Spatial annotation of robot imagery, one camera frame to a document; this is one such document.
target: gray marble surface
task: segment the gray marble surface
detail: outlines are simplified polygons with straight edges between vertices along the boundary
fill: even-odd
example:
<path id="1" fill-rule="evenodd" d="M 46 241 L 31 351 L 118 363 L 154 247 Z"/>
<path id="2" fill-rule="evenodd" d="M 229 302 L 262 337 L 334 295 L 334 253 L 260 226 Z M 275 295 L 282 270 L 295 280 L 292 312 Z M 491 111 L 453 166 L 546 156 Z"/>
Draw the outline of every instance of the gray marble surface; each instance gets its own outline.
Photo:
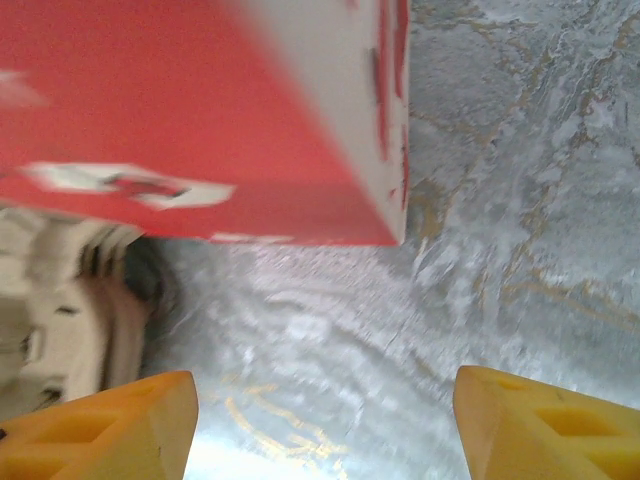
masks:
<path id="1" fill-rule="evenodd" d="M 193 371 L 187 479 L 465 479 L 451 395 L 487 365 L 640 408 L 640 1 L 412 8 L 409 240 L 166 242 Z"/>

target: cardboard box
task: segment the cardboard box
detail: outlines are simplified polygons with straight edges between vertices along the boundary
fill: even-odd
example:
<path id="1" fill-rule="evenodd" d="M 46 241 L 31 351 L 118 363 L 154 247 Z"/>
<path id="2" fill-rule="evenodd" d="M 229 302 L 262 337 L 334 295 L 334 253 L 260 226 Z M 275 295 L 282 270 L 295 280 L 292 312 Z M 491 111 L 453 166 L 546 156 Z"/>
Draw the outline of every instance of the cardboard box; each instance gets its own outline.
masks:
<path id="1" fill-rule="evenodd" d="M 220 242 L 396 244 L 409 0 L 0 3 L 0 198 Z"/>

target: marble floor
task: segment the marble floor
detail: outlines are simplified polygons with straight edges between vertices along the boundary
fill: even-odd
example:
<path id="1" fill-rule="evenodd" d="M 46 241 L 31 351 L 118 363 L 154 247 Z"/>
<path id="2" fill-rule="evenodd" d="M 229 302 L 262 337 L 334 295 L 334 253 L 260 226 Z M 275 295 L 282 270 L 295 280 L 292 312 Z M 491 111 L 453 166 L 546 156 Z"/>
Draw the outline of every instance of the marble floor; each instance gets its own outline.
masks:
<path id="1" fill-rule="evenodd" d="M 415 0 L 411 38 L 404 246 L 162 245 L 188 480 L 467 479 L 461 364 L 640 408 L 640 1 Z"/>

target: beige plastic object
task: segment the beige plastic object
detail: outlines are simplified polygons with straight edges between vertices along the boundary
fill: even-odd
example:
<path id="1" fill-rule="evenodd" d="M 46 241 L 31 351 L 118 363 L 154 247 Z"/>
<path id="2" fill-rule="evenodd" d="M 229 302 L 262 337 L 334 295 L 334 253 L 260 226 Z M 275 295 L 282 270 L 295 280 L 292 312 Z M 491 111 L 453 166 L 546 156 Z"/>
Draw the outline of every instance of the beige plastic object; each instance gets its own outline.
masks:
<path id="1" fill-rule="evenodd" d="M 149 310 L 123 264 L 139 236 L 0 208 L 0 419 L 137 378 Z"/>

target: yellow plastic object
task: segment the yellow plastic object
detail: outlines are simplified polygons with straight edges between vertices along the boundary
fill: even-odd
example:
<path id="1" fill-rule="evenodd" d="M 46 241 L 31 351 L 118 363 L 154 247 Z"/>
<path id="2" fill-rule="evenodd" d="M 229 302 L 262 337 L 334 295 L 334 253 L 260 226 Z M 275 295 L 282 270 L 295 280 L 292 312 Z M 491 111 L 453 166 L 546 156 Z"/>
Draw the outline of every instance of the yellow plastic object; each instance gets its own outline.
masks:
<path id="1" fill-rule="evenodd" d="M 473 480 L 640 479 L 640 411 L 483 367 L 453 403 Z"/>
<path id="2" fill-rule="evenodd" d="M 0 479 L 182 479 L 197 417 L 189 372 L 18 417 L 0 425 Z"/>

